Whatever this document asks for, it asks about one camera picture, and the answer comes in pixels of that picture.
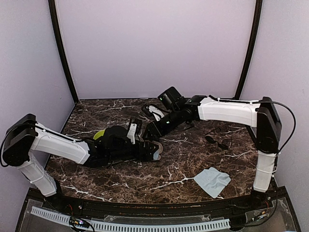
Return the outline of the black corner frame post right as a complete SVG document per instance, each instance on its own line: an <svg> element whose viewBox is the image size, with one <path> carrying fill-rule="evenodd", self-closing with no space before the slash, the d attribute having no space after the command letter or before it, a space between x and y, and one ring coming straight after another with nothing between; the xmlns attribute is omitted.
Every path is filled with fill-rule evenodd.
<svg viewBox="0 0 309 232"><path fill-rule="evenodd" d="M245 82L247 79L247 75L249 72L249 67L251 64L251 60L253 57L253 52L254 52L254 47L255 47L255 42L258 34L258 29L259 29L259 24L260 24L260 18L261 18L261 12L262 12L262 6L263 6L263 0L256 0L255 1L255 8L254 8L254 14L253 14L253 21L252 21L252 28L251 28L251 33L248 41L248 46L247 46L247 51L243 63L243 67L241 70L241 74L239 77L239 82L236 88L235 95L233 99L239 100L244 86Z"/></svg>

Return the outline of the black corner frame post left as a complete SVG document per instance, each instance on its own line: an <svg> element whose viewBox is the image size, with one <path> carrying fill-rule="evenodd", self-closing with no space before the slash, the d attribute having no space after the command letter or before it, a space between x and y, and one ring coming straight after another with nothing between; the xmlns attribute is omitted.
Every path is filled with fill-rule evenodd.
<svg viewBox="0 0 309 232"><path fill-rule="evenodd" d="M70 68L69 68L69 63L66 57L66 52L64 48L64 44L62 41L62 36L61 36L61 31L60 31L60 24L59 24L59 19L57 15L57 9L56 9L56 1L55 0L49 0L48 1L49 5L49 12L50 12L50 17L51 17L51 22L52 22L52 27L54 31L54 37L58 49L58 54L59 58L61 61L62 69L66 78L67 85L70 90L71 97L73 99L74 104L77 104L79 102L79 98L77 95L76 88L73 83L73 78L70 73Z"/></svg>

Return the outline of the blue cleaning cloth right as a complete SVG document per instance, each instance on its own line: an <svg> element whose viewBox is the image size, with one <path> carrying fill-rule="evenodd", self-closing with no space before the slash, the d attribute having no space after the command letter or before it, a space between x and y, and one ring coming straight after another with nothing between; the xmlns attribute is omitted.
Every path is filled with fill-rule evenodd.
<svg viewBox="0 0 309 232"><path fill-rule="evenodd" d="M217 198L230 183L231 178L229 174L210 167L197 174L194 181L212 198Z"/></svg>

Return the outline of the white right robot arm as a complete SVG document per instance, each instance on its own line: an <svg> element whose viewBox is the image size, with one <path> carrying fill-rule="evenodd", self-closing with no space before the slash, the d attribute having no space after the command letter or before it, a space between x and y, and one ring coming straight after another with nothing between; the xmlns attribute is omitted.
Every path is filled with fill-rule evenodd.
<svg viewBox="0 0 309 232"><path fill-rule="evenodd" d="M271 178L275 173L278 156L284 146L279 145L282 123L276 110L277 103L269 97L261 100L241 101L215 98L211 95L183 97L175 87L170 87L158 96L169 113L159 121L147 126L144 137L157 140L176 129L184 122L224 121L255 128L251 134L258 152L256 174L253 183L254 193L247 198L246 205L256 210L265 202L263 193L268 191Z"/></svg>

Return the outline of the black corner frame post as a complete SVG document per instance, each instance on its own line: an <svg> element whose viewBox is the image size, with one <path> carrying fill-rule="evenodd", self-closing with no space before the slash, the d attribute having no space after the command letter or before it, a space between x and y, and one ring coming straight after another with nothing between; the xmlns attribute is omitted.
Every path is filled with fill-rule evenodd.
<svg viewBox="0 0 309 232"><path fill-rule="evenodd" d="M263 6L263 0L256 0L255 1L255 8L254 8L254 14L253 14L253 21L252 21L252 28L251 28L251 33L248 41L248 46L247 46L247 51L243 63L243 67L241 70L241 74L239 77L239 82L236 88L235 95L233 99L239 100L244 86L245 82L247 79L247 75L249 72L249 67L251 64L251 60L253 57L253 52L254 52L254 47L255 47L255 42L258 34L258 29L259 29L259 24L260 24L260 18L261 18L261 12L262 12L262 6Z"/></svg>
<svg viewBox="0 0 309 232"><path fill-rule="evenodd" d="M74 104L77 104L79 102L79 98L77 95L76 88L73 83L73 78L70 73L70 68L69 68L69 63L66 57L66 52L64 48L64 44L62 41L62 36L61 36L61 31L60 31L60 24L59 24L59 19L57 15L57 9L56 9L56 1L55 0L49 0L48 1L49 5L49 12L50 12L50 17L51 17L51 22L52 22L52 27L54 31L54 37L58 49L58 54L59 58L61 61L62 69L66 78L67 85L70 90L71 97L73 99Z"/></svg>

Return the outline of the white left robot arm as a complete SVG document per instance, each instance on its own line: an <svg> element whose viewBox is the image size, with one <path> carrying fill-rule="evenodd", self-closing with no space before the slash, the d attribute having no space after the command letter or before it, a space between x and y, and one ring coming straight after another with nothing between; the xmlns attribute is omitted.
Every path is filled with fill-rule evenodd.
<svg viewBox="0 0 309 232"><path fill-rule="evenodd" d="M158 161L163 146L139 136L140 122L132 121L128 128L112 126L101 130L93 138L75 139L53 131L27 114L6 132L0 146L2 167L16 167L26 179L58 211L68 207L68 199L61 195L59 183L51 177L33 155L34 151L62 157L89 168L108 165L112 159Z"/></svg>

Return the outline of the green bowl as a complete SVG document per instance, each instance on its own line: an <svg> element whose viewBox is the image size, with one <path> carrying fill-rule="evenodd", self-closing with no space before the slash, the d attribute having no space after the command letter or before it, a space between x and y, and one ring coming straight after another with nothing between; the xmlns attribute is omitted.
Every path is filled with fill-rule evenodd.
<svg viewBox="0 0 309 232"><path fill-rule="evenodd" d="M93 136L93 139L96 140L98 138L100 138L101 136L103 136L105 133L105 129L104 130L100 130L98 131L94 136Z"/></svg>

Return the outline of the plaid brown glasses case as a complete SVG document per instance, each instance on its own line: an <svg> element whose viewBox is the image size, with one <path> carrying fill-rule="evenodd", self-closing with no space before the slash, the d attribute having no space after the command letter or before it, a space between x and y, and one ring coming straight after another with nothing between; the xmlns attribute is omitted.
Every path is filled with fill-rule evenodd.
<svg viewBox="0 0 309 232"><path fill-rule="evenodd" d="M150 149L143 150L143 155L146 154L146 153L154 153L156 151L158 151L159 154L161 154L163 152L163 145L160 142L157 142L157 141L152 141L152 142L157 143L158 145L160 145L160 148L158 150L150 150Z"/></svg>

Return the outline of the black quilted glasses case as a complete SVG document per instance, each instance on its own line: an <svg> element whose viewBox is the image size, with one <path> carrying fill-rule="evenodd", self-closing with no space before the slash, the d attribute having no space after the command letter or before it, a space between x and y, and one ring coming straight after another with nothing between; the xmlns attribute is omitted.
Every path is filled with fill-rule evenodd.
<svg viewBox="0 0 309 232"><path fill-rule="evenodd" d="M144 140L158 141L162 137L162 134L157 127L157 124L155 122L151 122L146 126L142 137Z"/></svg>

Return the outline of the gold frame sunglasses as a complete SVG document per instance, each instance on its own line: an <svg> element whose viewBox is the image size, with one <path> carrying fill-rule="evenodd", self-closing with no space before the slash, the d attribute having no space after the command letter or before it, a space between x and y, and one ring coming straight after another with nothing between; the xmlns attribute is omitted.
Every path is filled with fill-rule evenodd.
<svg viewBox="0 0 309 232"><path fill-rule="evenodd" d="M207 132L204 136L206 142L209 144L216 144L221 150L229 150L232 147L233 142L233 132L228 132L227 134L230 134L230 141L227 143L227 139L224 137L214 137L212 134L215 132L220 132L221 128L216 127L212 129L211 131Z"/></svg>

